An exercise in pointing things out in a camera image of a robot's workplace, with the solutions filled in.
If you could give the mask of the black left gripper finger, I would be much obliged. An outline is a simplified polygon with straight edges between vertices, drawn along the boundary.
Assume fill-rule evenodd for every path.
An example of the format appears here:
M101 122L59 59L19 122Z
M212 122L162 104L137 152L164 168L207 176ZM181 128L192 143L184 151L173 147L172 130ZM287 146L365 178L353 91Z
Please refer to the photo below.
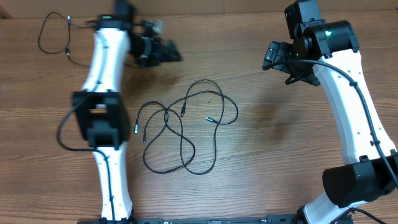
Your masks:
M174 40L171 39L167 40L165 46L166 46L167 56L180 56L180 52Z
M157 56L157 61L159 63L180 62L182 61L182 56L178 52L160 54L159 56Z

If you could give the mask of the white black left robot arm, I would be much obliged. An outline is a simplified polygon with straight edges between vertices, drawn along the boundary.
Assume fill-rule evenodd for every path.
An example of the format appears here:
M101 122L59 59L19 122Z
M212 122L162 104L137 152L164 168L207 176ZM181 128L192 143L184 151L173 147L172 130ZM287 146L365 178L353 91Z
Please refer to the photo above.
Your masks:
M135 33L136 8L115 1L112 14L95 20L95 47L90 72L80 91L72 94L72 109L61 120L57 140L67 119L75 114L86 152L93 154L99 172L102 211L97 223L134 223L133 203L127 184L126 151L131 123L120 89L126 57L138 67L158 66L182 59L174 41L162 43L163 23L141 21Z

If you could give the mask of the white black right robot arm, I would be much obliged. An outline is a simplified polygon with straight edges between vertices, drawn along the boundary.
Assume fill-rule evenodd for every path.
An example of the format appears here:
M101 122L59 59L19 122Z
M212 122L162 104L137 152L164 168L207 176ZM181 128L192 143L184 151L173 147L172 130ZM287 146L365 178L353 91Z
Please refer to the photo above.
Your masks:
M321 86L341 139L343 165L324 170L323 192L294 215L268 223L351 223L361 206L397 188L397 148L377 115L367 88L359 42L348 21L326 22L316 0L296 1L285 19L291 43L271 42L263 70Z

